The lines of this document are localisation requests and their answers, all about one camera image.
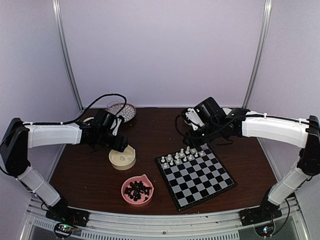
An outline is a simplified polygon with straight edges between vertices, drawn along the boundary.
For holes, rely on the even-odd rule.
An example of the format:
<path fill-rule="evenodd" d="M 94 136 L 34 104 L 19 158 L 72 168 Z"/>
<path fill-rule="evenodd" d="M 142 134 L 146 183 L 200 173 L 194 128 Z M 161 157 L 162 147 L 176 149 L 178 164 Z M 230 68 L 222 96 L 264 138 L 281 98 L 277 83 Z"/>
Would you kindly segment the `white chess piece tall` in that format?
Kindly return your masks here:
<path fill-rule="evenodd" d="M 188 155 L 190 153 L 190 147 L 187 146 L 186 150 L 185 150 L 185 154 Z"/>
<path fill-rule="evenodd" d="M 192 154 L 194 154 L 194 153 L 196 152 L 196 149 L 193 147 L 193 148 L 190 149 L 190 152 L 191 152 Z"/>

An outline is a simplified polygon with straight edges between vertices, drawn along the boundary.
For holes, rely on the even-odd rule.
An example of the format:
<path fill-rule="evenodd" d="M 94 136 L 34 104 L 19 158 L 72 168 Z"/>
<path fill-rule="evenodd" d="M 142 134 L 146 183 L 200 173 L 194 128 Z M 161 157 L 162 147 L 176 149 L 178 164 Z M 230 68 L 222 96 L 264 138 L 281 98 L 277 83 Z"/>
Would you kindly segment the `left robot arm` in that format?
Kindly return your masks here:
<path fill-rule="evenodd" d="M 99 110 L 93 119 L 71 123 L 32 123 L 13 118 L 0 144 L 5 172 L 27 186 L 48 206 L 61 222 L 72 218 L 63 197 L 39 174 L 28 160 L 28 150 L 51 145 L 89 145 L 109 147 L 120 153 L 128 146 L 128 139 L 118 134 L 122 116 Z"/>

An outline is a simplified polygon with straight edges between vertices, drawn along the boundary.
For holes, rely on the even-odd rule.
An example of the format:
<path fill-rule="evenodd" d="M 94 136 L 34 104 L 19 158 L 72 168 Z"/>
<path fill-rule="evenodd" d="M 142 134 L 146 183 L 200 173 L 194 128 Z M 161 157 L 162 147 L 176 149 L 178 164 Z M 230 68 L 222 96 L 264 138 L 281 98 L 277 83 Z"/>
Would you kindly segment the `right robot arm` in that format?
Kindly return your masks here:
<path fill-rule="evenodd" d="M 217 138 L 261 138 L 299 147 L 295 166 L 267 192 L 256 210 L 259 220 L 268 220 L 289 195 L 320 173 L 320 124 L 316 116 L 287 118 L 258 113 L 247 108 L 222 108 L 208 97 L 181 113 L 192 129 L 183 134 L 185 144 L 196 147 Z"/>

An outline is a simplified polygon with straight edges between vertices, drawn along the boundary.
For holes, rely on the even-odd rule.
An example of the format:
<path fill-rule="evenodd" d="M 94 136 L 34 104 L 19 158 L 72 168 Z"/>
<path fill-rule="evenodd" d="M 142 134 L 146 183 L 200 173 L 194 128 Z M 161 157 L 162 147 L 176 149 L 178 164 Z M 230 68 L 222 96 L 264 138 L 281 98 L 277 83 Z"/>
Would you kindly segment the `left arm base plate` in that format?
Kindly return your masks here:
<path fill-rule="evenodd" d="M 90 213 L 86 210 L 70 208 L 66 205 L 49 206 L 45 217 L 70 226 L 86 227 Z"/>

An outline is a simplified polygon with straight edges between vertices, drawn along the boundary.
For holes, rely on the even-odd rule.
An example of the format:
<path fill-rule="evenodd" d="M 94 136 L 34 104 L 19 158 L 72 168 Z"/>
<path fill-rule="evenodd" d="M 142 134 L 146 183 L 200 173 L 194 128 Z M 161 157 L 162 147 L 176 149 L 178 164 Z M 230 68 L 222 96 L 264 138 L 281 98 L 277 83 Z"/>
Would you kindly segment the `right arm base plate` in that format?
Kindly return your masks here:
<path fill-rule="evenodd" d="M 253 208 L 246 208 L 239 212 L 241 224 L 243 226 L 255 225 L 262 222 L 270 222 L 282 216 L 279 206 L 274 204 L 261 204 Z"/>

